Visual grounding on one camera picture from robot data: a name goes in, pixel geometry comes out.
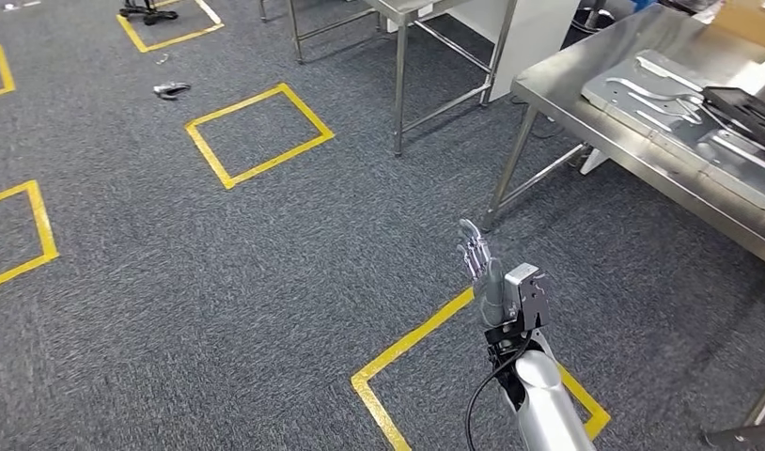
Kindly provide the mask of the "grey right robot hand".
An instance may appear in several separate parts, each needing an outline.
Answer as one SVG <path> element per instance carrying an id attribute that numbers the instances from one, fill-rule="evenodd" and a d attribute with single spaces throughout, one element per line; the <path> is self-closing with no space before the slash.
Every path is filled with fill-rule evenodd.
<path id="1" fill-rule="evenodd" d="M 502 264 L 492 256 L 487 240 L 476 225 L 468 219 L 460 219 L 459 227 L 463 241 L 457 249 L 472 279 L 480 321 L 485 329 L 492 329 L 505 321 Z"/>

